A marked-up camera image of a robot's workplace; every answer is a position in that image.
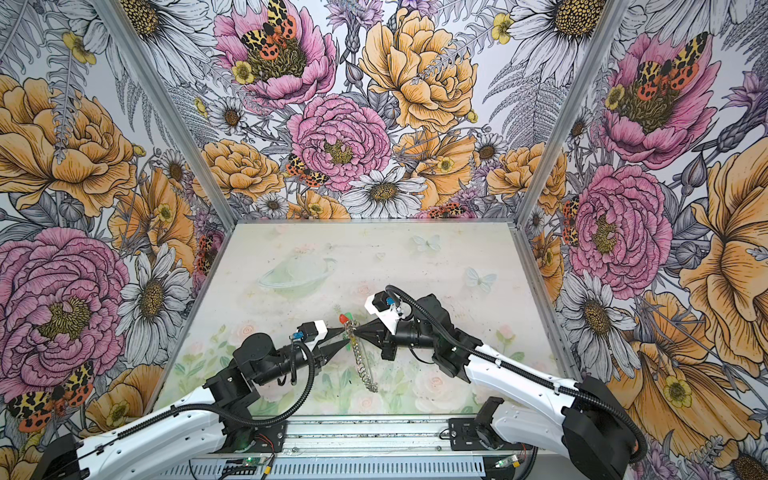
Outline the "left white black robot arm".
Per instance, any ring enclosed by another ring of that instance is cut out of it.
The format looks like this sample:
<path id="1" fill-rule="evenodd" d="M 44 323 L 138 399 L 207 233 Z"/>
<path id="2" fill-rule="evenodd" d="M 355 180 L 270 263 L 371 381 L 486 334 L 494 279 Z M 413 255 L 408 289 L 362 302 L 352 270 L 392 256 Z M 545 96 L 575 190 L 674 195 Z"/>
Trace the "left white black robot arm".
<path id="1" fill-rule="evenodd" d="M 197 455 L 215 453 L 285 423 L 306 402 L 319 370 L 349 343 L 339 328 L 309 322 L 276 348 L 266 333 L 247 337 L 218 373 L 185 397 L 107 433 L 52 441 L 35 479 L 149 479 Z M 255 418 L 259 387 L 306 369 L 307 382 L 284 412 Z"/>

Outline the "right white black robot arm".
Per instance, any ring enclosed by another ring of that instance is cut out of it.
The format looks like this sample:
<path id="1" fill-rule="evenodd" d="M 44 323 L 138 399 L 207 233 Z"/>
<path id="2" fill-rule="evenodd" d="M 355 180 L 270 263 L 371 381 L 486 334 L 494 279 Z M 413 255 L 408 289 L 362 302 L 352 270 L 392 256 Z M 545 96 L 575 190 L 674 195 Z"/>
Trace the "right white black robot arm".
<path id="1" fill-rule="evenodd" d="M 644 434 L 601 381 L 546 374 L 499 353 L 456 328 L 434 295 L 414 299 L 388 286 L 369 296 L 365 309 L 373 318 L 354 334 L 382 359 L 405 348 L 428 350 L 443 375 L 491 391 L 474 418 L 483 447 L 557 453 L 589 479 L 621 479 L 646 457 Z"/>

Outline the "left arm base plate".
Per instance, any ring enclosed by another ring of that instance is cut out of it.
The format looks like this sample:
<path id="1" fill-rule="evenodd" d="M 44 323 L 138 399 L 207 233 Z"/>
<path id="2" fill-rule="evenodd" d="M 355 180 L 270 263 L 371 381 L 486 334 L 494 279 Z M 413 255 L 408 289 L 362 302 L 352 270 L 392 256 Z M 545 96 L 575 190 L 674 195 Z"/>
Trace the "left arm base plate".
<path id="1" fill-rule="evenodd" d="M 228 433 L 222 447 L 213 454 L 273 453 L 283 450 L 288 422 L 283 421 L 268 427 L 244 427 Z"/>

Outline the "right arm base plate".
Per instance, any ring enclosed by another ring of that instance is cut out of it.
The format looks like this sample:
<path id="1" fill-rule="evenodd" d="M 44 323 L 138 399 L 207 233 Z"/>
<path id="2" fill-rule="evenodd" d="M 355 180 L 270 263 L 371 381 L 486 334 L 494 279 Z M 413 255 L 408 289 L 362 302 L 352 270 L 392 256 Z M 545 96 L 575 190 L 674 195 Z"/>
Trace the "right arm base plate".
<path id="1" fill-rule="evenodd" d="M 449 418 L 447 435 L 452 451 L 524 450 L 521 443 L 503 440 L 489 425 L 478 423 L 474 418 Z"/>

